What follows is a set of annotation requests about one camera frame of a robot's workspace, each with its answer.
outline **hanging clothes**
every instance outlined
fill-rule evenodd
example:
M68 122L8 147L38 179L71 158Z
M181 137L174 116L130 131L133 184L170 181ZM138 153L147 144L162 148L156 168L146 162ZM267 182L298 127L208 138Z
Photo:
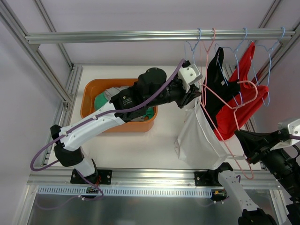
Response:
M207 86L212 89L217 95L219 95L225 102L229 102L233 99L233 96L236 96L240 91L240 85L236 81L227 81L222 73L224 59L224 50L219 47L215 57L209 63L207 68ZM206 106L205 109L207 113L210 115L214 124L218 127L216 115L224 106L224 103L220 101L213 93L210 91L203 92L203 98L206 98ZM205 114L207 121L212 129L214 126L209 120L207 114Z
M255 51L255 44L252 43L249 46L249 48L245 51L244 55L242 56L239 62L240 81L248 80L248 72L251 67L251 59L253 58L254 51ZM229 81L234 82L237 80L238 80L238 71L236 69L233 75L230 77ZM239 108L235 113L240 128L251 118L251 116L256 112L256 110L263 104L262 98L265 100L266 97L268 96L269 88L267 86L259 85L257 86L257 90L258 90L257 98L253 102L250 102L249 104L246 104L245 106ZM239 105L241 105L242 102L247 102L253 99L253 97L255 96L255 89L251 87L248 83L241 83L240 91L242 95L242 101L239 95L236 96L236 101ZM231 107L237 106L234 99L230 100L228 104ZM225 140L232 137L234 135L234 131L237 130L233 112L234 110L228 108L227 106L223 106L222 109L219 111L219 113L216 115L217 129ZM214 130L214 133L217 136L217 138L221 140L216 130Z

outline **black robot end effector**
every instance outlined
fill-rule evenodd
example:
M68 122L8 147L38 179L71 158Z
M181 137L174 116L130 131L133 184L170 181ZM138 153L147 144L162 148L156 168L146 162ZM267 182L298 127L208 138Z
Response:
M236 131L249 163L261 161L291 196L293 202L300 201L300 166L295 158L282 148L271 150L280 141L289 139L288 131L260 134L248 131Z
M165 82L166 73L159 68L150 68L144 74L139 75L133 86L120 91L113 96L111 103L115 109L129 109L135 107L150 98ZM183 108L194 98L200 96L199 88L194 84L190 85L190 90L186 93L182 80L175 76L168 86L149 104L139 110L128 113L117 113L125 122L146 114L149 107L162 105L175 101L179 108Z

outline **hanging rail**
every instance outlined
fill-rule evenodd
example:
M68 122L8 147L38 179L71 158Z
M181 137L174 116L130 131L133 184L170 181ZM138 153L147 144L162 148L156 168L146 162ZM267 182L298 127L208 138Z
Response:
M282 40L290 40L295 34L286 30ZM212 40L212 30L202 30L201 40ZM279 39L282 29L254 29L247 31L246 40ZM215 40L243 40L244 30L216 30ZM29 33L25 37L30 44L62 44L91 42L134 42L134 41L195 41L199 38L198 30L170 31L83 31L56 33Z

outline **white platform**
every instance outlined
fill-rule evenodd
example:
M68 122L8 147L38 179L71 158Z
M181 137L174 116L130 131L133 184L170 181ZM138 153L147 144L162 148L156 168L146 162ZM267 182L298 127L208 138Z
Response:
M98 78L137 78L149 66L84 66L74 105L71 124L79 121L80 107L85 86ZM168 76L175 67L160 67ZM98 167L109 168L145 168L145 169L192 169L178 159L174 150L175 140L184 124L185 111L176 103L161 105L153 128L146 133L108 133L100 134L82 147ZM236 137L227 140L235 155L242 155L241 145ZM51 152L49 163L56 160ZM228 159L232 167L238 170L235 161ZM246 161L239 161L243 169L249 170ZM259 164L252 165L260 170Z

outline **green cloth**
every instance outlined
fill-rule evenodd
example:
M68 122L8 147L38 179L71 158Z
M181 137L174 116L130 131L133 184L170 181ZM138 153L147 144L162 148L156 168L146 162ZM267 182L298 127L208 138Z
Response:
M97 95L95 97L95 101L94 101L95 110L100 109L102 106L105 105L106 102L108 102L108 100L105 98L104 92ZM144 117L144 119L145 119L145 117L148 117L148 119L150 120L153 116L154 116L154 110L151 107L151 108L147 109L146 114L143 117Z
M101 94L97 95L95 97L95 101L94 101L94 108L97 111L98 109L100 109L102 106L105 105L105 103L108 102L107 99L104 96L104 92L102 92Z

